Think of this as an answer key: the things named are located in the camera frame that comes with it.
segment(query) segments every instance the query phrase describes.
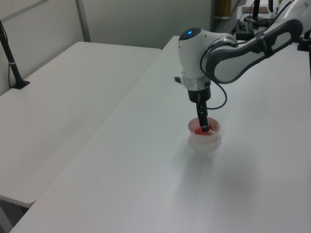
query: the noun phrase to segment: wall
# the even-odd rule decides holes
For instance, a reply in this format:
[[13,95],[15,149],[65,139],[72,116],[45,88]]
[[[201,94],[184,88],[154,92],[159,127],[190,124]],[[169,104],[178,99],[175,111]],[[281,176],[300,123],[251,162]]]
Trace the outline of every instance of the wall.
[[[75,0],[48,0],[4,22],[3,26],[22,78],[83,41]],[[8,61],[0,46],[0,95],[9,89],[7,72]]]
[[81,0],[92,42],[162,49],[192,27],[210,29],[213,0]]

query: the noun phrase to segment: white table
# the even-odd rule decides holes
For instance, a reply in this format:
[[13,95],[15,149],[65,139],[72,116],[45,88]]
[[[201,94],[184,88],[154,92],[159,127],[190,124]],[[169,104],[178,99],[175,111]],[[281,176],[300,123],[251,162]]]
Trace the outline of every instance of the white table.
[[160,50],[79,42],[0,97],[0,199],[30,207]]
[[[195,104],[172,40],[12,233],[309,233],[308,54],[289,46],[225,86],[222,137],[189,140]],[[223,101],[212,85],[209,106]]]

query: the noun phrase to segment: red liquid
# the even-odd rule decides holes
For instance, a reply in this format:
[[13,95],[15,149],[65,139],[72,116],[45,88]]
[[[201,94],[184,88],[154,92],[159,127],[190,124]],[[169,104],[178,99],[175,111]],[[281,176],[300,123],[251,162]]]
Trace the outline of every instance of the red liquid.
[[209,128],[208,131],[202,131],[202,128],[198,127],[194,130],[194,133],[197,135],[213,135],[215,132],[213,130],[211,130],[209,126],[208,126],[208,128]]

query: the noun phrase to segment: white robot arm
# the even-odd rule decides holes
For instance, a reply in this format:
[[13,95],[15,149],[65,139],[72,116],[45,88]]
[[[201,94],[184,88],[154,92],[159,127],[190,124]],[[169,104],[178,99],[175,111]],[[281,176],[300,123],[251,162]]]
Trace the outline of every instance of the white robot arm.
[[250,67],[311,30],[311,0],[283,0],[279,9],[276,20],[266,31],[243,44],[238,44],[230,34],[211,33],[200,28],[187,30],[180,35],[181,83],[188,89],[189,99],[197,104],[203,131],[207,131],[206,101],[211,96],[211,80],[215,83],[232,83]]

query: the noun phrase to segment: black cable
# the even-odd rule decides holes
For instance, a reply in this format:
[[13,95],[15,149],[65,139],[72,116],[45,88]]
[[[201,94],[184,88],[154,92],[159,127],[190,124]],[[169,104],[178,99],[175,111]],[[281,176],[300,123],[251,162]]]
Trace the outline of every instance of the black cable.
[[[209,79],[211,79],[211,78],[208,76],[208,74],[207,74],[207,73],[205,72],[205,70],[202,68],[202,61],[203,61],[203,58],[204,58],[205,54],[207,55],[207,52],[213,47],[214,42],[217,41],[217,40],[219,40],[220,38],[214,40],[214,41],[210,44],[210,46],[209,46],[209,47],[205,50],[205,52],[203,53],[203,55],[202,55],[202,57],[201,57],[201,60],[200,60],[200,69],[201,69],[201,71],[202,71]],[[227,93],[226,93],[226,91],[223,89],[223,87],[220,86],[219,83],[216,82],[216,80],[214,80],[214,79],[211,79],[211,80],[223,91],[223,93],[224,93],[224,95],[225,95],[225,101],[223,102],[222,105],[220,105],[220,106],[218,106],[218,107],[215,107],[215,108],[207,108],[208,110],[216,110],[216,109],[222,108],[222,107],[227,103],[228,97],[227,97]]]
[[252,11],[251,8],[253,7],[254,4],[255,4],[255,1],[253,1],[253,4],[247,9],[247,11],[249,10],[249,15],[251,14],[251,11]]
[[[253,1],[253,4],[247,9],[247,11],[249,10],[249,12],[251,12],[252,11],[252,7],[253,7],[253,5],[255,4],[255,1]],[[242,15],[241,15],[241,17],[240,17],[240,19],[238,20],[238,21],[241,21],[241,18],[243,17],[243,15],[245,15],[245,13],[243,13]],[[236,29],[236,26],[234,26],[234,28],[231,30],[231,32],[235,32],[235,29]]]
[[[2,22],[1,22],[1,20],[0,20],[0,27],[2,28],[2,30],[3,30],[3,32],[4,32],[6,41],[8,42],[8,36],[7,36],[7,34],[6,34],[6,31],[5,31],[5,29],[4,29],[4,26],[3,26]],[[8,64],[8,68],[9,68],[9,71],[8,71],[8,81],[9,81],[9,86],[10,86],[10,88],[12,88],[12,87],[11,87],[11,82],[10,82],[10,63]]]
[[271,25],[269,26],[269,27],[267,27],[265,30],[264,30],[264,32],[266,31],[266,30],[268,30],[273,24],[274,24],[274,22],[277,20],[277,18],[282,14],[282,12],[291,4],[292,2],[291,1],[289,1],[284,7],[283,7],[283,9],[278,13],[278,15],[274,18],[274,20],[272,21],[272,23],[271,23]]
[[11,81],[10,81],[10,64],[9,64],[8,80],[9,80],[9,86],[10,86],[10,88],[12,88],[12,87],[11,87]]
[[5,29],[4,29],[4,26],[3,26],[2,22],[1,22],[1,20],[0,20],[0,27],[2,28],[2,30],[3,30],[3,32],[4,32],[6,41],[8,41],[8,36],[7,36],[7,34],[6,34],[6,31],[5,31]]

